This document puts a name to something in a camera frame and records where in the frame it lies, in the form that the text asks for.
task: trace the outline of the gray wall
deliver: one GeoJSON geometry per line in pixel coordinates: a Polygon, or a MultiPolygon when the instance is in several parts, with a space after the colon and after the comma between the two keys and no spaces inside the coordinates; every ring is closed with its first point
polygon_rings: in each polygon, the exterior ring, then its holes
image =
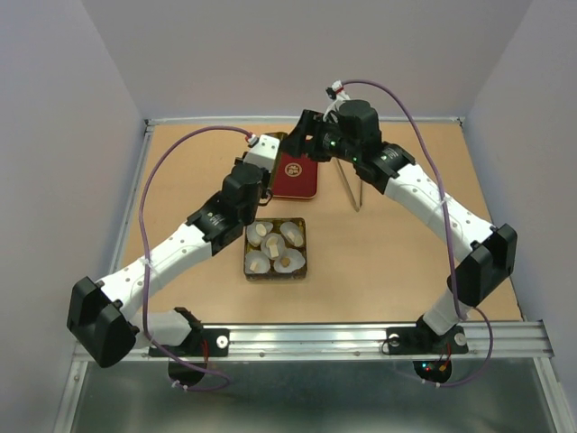
{"type": "Polygon", "coordinates": [[[147,118],[298,115],[338,78],[387,83],[417,115],[464,115],[531,3],[83,1],[147,118]]]}
{"type": "Polygon", "coordinates": [[[519,233],[513,282],[543,319],[577,415],[577,2],[535,0],[465,134],[493,218],[519,233]]]}
{"type": "Polygon", "coordinates": [[[51,431],[71,286],[106,270],[142,117],[78,0],[0,2],[0,430],[51,431]]]}

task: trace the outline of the screw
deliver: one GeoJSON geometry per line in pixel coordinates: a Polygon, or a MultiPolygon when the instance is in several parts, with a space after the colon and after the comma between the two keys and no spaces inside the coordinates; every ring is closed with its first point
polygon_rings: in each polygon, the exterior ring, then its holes
{"type": "Polygon", "coordinates": [[[464,333],[459,332],[459,333],[454,335],[454,342],[460,346],[466,345],[467,344],[467,337],[465,336],[464,333]]]}
{"type": "Polygon", "coordinates": [[[391,334],[387,338],[387,343],[390,344],[391,347],[399,347],[400,342],[398,341],[398,334],[391,334]]]}
{"type": "Polygon", "coordinates": [[[216,347],[219,349],[224,349],[228,346],[228,338],[226,336],[220,336],[216,339],[216,347]]]}

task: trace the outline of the white arm link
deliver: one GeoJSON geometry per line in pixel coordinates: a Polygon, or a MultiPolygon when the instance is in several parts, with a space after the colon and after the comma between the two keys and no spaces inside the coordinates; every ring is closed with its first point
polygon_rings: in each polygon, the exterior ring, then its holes
{"type": "MultiPolygon", "coordinates": [[[[195,226],[181,224],[173,235],[151,251],[150,298],[186,269],[212,257],[212,246],[203,236],[195,226]]],[[[143,280],[143,258],[101,280],[102,292],[111,301],[119,299],[123,303],[120,311],[126,320],[142,306],[143,280]]]]}

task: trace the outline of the wooden board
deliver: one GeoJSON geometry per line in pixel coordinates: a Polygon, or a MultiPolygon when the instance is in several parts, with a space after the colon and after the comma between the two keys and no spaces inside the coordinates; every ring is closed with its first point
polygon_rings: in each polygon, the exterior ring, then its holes
{"type": "MultiPolygon", "coordinates": [[[[162,153],[201,125],[156,126],[145,176],[162,153]]],[[[291,124],[243,125],[256,134],[290,131],[291,124]]],[[[444,183],[472,212],[489,218],[461,129],[456,124],[421,124],[444,183]]],[[[383,138],[412,153],[432,177],[408,124],[383,124],[383,138]]],[[[151,245],[221,187],[234,158],[246,150],[241,135],[202,134],[165,161],[151,186],[145,223],[151,245]]],[[[353,169],[345,164],[352,185],[353,169]]],[[[365,185],[361,212],[353,210],[335,163],[319,165],[318,193],[310,201],[272,202],[259,217],[303,217],[307,222],[308,275],[299,282],[248,282],[243,276],[243,240],[183,273],[151,300],[151,311],[176,306],[205,322],[413,321],[446,289],[446,249],[402,206],[365,185]]],[[[124,264],[142,255],[133,216],[124,264]]],[[[490,319],[520,319],[509,281],[481,305],[490,319]]]]}

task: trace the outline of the gray metal floor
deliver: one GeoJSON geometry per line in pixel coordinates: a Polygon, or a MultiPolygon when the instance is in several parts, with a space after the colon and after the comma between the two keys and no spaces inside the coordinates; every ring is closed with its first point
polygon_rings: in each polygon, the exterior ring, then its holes
{"type": "MultiPolygon", "coordinates": [[[[465,375],[479,360],[455,361],[465,375]]],[[[523,432],[555,431],[532,359],[497,359],[478,380],[435,389],[396,362],[224,363],[222,392],[170,388],[166,364],[88,367],[73,431],[523,432]]]]}

